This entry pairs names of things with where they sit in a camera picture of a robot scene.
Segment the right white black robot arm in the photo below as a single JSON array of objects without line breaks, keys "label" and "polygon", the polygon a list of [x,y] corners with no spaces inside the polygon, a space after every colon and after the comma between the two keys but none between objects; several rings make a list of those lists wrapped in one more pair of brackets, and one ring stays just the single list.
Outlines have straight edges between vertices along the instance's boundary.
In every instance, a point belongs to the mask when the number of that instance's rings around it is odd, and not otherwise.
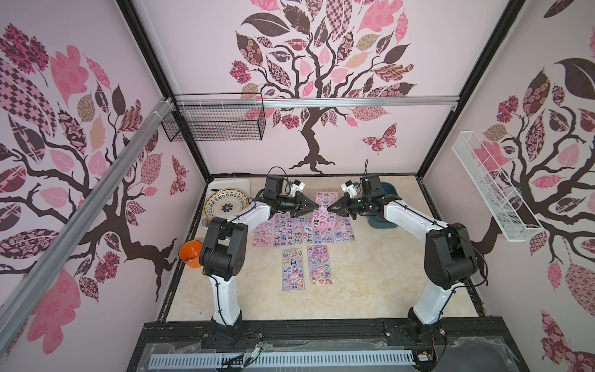
[{"label": "right white black robot arm", "polygon": [[341,185],[343,196],[328,211],[355,219],[379,216],[404,229],[423,243],[424,270],[428,282],[408,313],[408,324],[436,326],[449,300],[477,272],[477,254],[466,226],[446,223],[419,212],[399,195],[387,193],[379,176],[363,176],[359,183]]}]

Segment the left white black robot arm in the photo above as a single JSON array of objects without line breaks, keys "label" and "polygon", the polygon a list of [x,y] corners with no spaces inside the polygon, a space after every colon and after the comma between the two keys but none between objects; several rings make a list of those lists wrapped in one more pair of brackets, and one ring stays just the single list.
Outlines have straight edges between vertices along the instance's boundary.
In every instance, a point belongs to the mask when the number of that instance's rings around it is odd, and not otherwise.
[{"label": "left white black robot arm", "polygon": [[214,217],[209,223],[199,262],[212,285],[212,320],[228,330],[241,319],[236,276],[246,260],[249,233],[277,214],[288,213],[296,218],[319,208],[305,195],[304,182],[290,182],[287,194],[284,183],[285,179],[278,176],[267,177],[263,189],[245,209],[231,217]]}]

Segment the character sticker sheet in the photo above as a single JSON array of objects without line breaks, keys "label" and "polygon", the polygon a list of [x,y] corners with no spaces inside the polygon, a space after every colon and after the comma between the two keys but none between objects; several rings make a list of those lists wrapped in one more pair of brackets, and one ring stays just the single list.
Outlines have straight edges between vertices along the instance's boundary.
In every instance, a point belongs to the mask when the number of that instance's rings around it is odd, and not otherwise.
[{"label": "character sticker sheet", "polygon": [[305,245],[314,243],[312,214],[293,218],[293,244]]},{"label": "character sticker sheet", "polygon": [[317,192],[315,202],[319,207],[314,211],[314,226],[330,228],[335,225],[336,214],[328,210],[338,200],[337,192]]},{"label": "character sticker sheet", "polygon": [[335,218],[333,238],[335,243],[344,243],[355,240],[353,227],[349,218],[342,216],[337,216]]},{"label": "character sticker sheet", "polygon": [[274,216],[274,246],[294,245],[294,219],[288,213]]}]

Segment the pink sticker sheet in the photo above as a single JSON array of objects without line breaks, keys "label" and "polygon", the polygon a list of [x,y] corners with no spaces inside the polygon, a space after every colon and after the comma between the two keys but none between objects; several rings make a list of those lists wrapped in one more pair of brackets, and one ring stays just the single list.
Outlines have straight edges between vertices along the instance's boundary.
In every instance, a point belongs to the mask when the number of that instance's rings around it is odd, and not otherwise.
[{"label": "pink sticker sheet", "polygon": [[274,220],[270,219],[261,223],[254,230],[253,247],[271,247],[274,246]]}]

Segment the teal plastic storage box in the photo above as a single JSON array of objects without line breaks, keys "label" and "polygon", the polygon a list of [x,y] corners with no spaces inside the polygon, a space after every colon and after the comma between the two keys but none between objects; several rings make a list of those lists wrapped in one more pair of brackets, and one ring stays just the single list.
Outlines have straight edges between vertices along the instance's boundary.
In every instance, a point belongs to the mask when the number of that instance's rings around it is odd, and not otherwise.
[{"label": "teal plastic storage box", "polygon": [[385,212],[388,206],[395,207],[396,202],[401,201],[395,186],[384,181],[374,181],[368,199],[370,204],[367,207],[368,224],[373,229],[396,229],[398,224],[388,219]]}]

